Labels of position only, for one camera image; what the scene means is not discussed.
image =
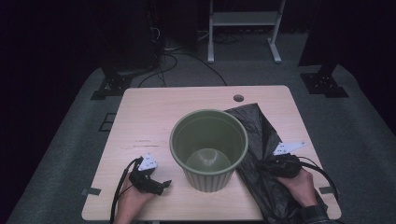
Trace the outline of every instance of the dark background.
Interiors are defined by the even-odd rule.
[[[396,18],[393,13],[396,8],[390,2],[289,1],[281,32],[310,31],[301,65],[321,64],[335,56],[355,76],[395,133],[392,116],[396,114]],[[118,63],[124,59],[136,65],[135,55],[128,55],[133,51],[123,50],[133,49],[139,42],[118,49],[114,46],[120,34],[124,34],[118,29],[123,17],[112,10],[116,3],[131,6],[126,1],[106,0],[0,2],[0,168],[3,177],[0,222],[7,220],[23,194],[91,72],[103,65],[104,58]],[[228,11],[273,9],[277,1],[216,0],[215,3],[216,9]],[[156,1],[158,17],[155,22],[164,29],[165,37],[172,36],[191,44],[191,31],[207,30],[208,4],[207,0]],[[112,52],[108,44],[117,53]],[[151,47],[147,45],[145,52],[155,50]]]

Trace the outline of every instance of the person's left hand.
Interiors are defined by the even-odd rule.
[[[128,175],[125,176],[120,190],[118,210],[114,219],[115,224],[130,224],[145,203],[155,197],[152,193],[140,192],[137,188],[132,186],[132,183],[129,180],[130,174],[131,173],[128,173]]]

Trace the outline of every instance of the person's right hand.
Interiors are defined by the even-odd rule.
[[[278,177],[277,181],[289,190],[291,196],[301,207],[318,205],[315,196],[314,177],[305,169],[302,168],[294,178]]]

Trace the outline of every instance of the black metal base plate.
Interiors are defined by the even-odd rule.
[[[324,94],[328,98],[349,97],[332,77],[320,77],[318,73],[300,74],[310,94]]]

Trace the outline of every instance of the hand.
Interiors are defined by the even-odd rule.
[[[277,180],[289,190],[291,196],[301,207],[318,205],[315,196],[314,177],[305,169],[301,169],[300,173],[294,178],[278,177]]]
[[[125,176],[120,190],[118,210],[114,218],[115,224],[130,224],[146,202],[155,197],[152,193],[140,192],[137,188],[132,186],[132,183],[129,180],[129,175],[130,173]]]

